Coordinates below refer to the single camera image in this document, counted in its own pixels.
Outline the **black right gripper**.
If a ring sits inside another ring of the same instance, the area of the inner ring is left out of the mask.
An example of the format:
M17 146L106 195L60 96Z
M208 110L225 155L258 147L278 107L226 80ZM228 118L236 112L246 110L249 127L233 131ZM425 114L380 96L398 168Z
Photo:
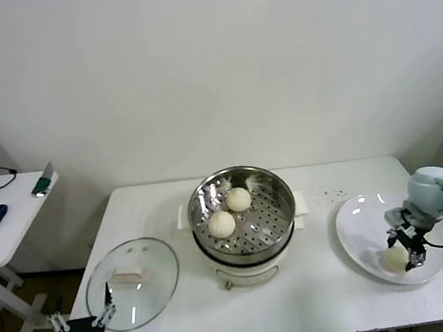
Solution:
M406 218L387 230L388 248L393 248L398 241L408 250L406 272L421 267L425 263L427 250L424 248L424 235L428 232L428 219L425 217Z

